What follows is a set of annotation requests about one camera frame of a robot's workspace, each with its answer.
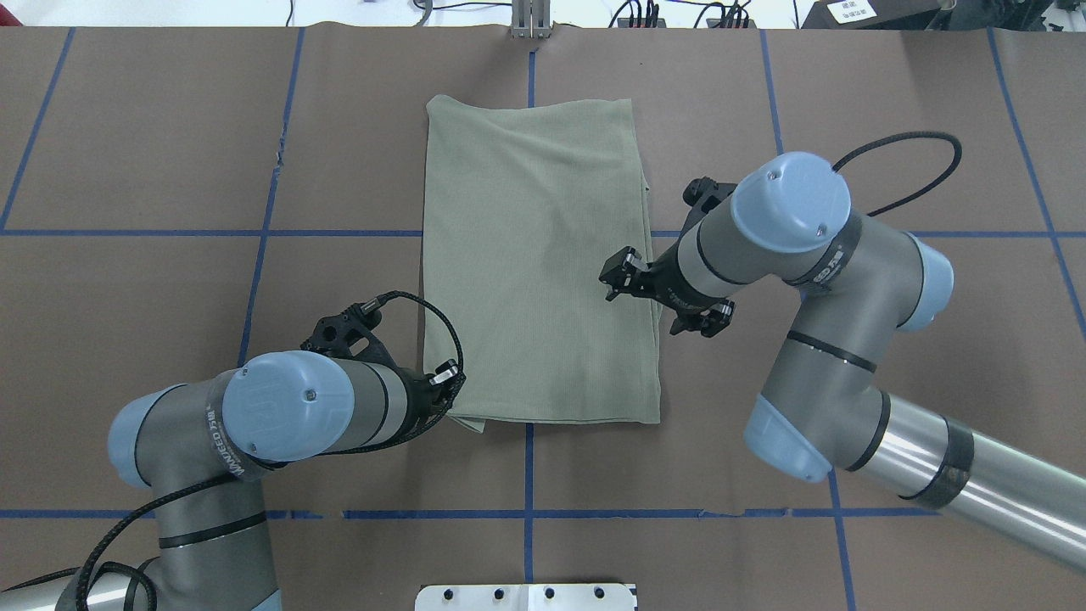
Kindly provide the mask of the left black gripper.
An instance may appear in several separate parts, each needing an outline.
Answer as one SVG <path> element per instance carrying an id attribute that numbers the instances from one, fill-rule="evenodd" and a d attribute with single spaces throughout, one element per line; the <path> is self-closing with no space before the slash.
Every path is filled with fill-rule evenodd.
<path id="1" fill-rule="evenodd" d="M 337 316 L 319 318 L 301 349 L 340 361 L 363 362 L 377 374 L 389 371 L 391 380 L 378 379 L 386 390 L 388 409 L 381 425 L 390 423 L 392 429 L 387 434 L 376 430 L 372 437 L 416 438 L 445 418 L 451 409 L 451 392 L 460 390 L 466 375 L 457 360 L 441 362 L 428 374 L 395 362 L 375 334 L 383 321 L 381 308 L 389 301 L 390 297 L 375 297 L 353 303 Z"/>

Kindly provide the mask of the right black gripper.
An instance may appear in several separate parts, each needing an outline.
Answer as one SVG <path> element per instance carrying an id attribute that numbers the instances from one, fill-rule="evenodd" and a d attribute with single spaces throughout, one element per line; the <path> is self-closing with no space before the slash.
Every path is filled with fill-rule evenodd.
<path id="1" fill-rule="evenodd" d="M 610 256 L 598 276 L 599 282 L 607 287 L 605 301 L 613 302 L 621 294 L 629 294 L 659 302 L 675 311 L 675 319 L 669 328 L 672 336 L 691 332 L 702 338 L 714 338 L 725 330 L 732 322 L 736 302 L 710 297 L 694 289 L 681 270 L 680 246 L 683 239 L 696 238 L 695 225 L 718 205 L 724 204 L 736 187 L 733 182 L 717 182 L 709 177 L 691 181 L 682 194 L 689 212 L 680 239 L 656 260 L 645 260 L 632 246 L 620 249 Z"/>

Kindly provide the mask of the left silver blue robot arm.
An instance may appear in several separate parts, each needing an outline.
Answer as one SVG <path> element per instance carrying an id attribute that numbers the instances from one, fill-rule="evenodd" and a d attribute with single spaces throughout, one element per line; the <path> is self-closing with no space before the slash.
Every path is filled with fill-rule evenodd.
<path id="1" fill-rule="evenodd" d="M 465 383 L 456 356 L 400 367 L 376 338 L 390 291 L 323 317 L 298 351 L 264 353 L 200 383 L 129 402 L 109 460 L 153 499 L 119 520 L 77 567 L 3 591 L 4 610 L 279 610 L 261 480 L 314 457 L 415 440 Z"/>

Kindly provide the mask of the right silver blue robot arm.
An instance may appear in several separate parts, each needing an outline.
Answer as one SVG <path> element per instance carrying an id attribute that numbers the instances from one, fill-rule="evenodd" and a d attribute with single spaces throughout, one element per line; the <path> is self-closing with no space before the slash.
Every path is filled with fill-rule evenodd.
<path id="1" fill-rule="evenodd" d="M 853 209 L 844 177 L 787 152 L 711 188 L 656 260 L 620 249 L 607 297 L 675 311 L 671 333 L 727 328 L 733 294 L 775 276 L 798 313 L 743 437 L 765 463 L 818 483 L 864 475 L 929 511 L 967 519 L 1083 571 L 1083 478 L 874 385 L 893 336 L 926 328 L 954 293 L 954 266 L 922 240 Z"/>

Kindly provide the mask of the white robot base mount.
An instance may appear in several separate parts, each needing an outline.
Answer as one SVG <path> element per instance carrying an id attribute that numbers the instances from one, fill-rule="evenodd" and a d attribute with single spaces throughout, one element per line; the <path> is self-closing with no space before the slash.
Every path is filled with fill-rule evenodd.
<path id="1" fill-rule="evenodd" d="M 637 610 L 635 585 L 542 583 L 431 585 L 416 596 L 415 610 Z"/>

